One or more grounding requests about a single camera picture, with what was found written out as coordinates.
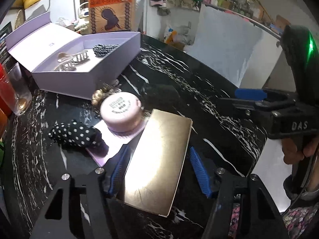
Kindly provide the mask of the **person's right hand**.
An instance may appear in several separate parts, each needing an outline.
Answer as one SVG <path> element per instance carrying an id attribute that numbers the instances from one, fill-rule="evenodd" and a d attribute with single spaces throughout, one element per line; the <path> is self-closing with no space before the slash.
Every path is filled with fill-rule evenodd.
<path id="1" fill-rule="evenodd" d="M 284 154 L 283 161 L 288 165 L 293 165 L 316 153 L 318 138 L 313 139 L 303 150 L 297 149 L 296 144 L 290 138 L 282 139 L 281 143 L 282 152 Z"/>

